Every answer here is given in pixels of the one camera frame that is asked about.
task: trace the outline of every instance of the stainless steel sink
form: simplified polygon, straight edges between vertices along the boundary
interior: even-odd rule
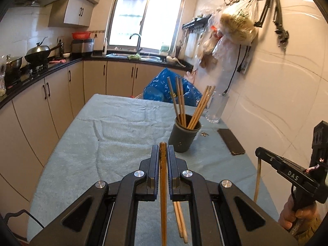
[[[116,58],[128,58],[129,55],[131,54],[125,54],[125,53],[112,53],[106,55],[106,57],[116,57]],[[153,56],[153,55],[141,55],[141,60],[145,61],[155,61],[155,62],[161,62],[161,58],[158,56]]]

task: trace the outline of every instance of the hand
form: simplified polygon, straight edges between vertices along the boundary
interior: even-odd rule
[[[284,209],[280,213],[278,223],[284,228],[289,230],[292,227],[293,222],[298,219],[304,219],[303,224],[298,229],[298,232],[306,231],[310,225],[311,221],[318,216],[317,204],[307,206],[305,208],[299,209],[296,213],[293,211],[294,201],[290,195],[288,201],[285,203]]]

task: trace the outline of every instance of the black phone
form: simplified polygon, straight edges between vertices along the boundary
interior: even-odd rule
[[[218,132],[232,155],[244,154],[245,149],[230,129],[218,129]]]

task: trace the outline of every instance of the blue plastic bag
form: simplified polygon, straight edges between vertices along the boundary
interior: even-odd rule
[[[145,100],[162,101],[173,103],[170,95],[170,89],[167,83],[167,77],[170,77],[174,96],[177,96],[177,88],[175,84],[175,77],[179,76],[177,73],[169,70],[168,68],[163,69],[154,79],[145,87],[143,92],[143,98]],[[202,94],[191,84],[188,80],[182,78],[183,93],[185,99],[185,105],[197,106],[198,102],[202,98]]]

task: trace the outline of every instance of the table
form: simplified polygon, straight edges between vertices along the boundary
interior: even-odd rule
[[[186,107],[193,114],[194,107]],[[168,141],[175,118],[173,104],[108,95],[94,95],[83,107],[49,158],[40,177],[31,204],[31,214],[44,226],[48,225],[73,201],[98,180],[119,181],[137,170],[140,161],[150,157],[151,148]],[[217,132],[224,123],[212,124],[204,115],[202,128],[185,153],[190,170],[207,180],[220,182],[229,179],[253,198],[256,169],[249,157],[232,156]],[[205,131],[209,135],[201,136]],[[139,202],[135,245],[160,245],[160,205]],[[173,204],[167,197],[167,245],[185,245],[179,237]],[[260,205],[271,217],[278,212],[264,183],[260,183]],[[189,208],[181,203],[189,244],[191,243]],[[30,241],[41,227],[29,219],[27,239]]]

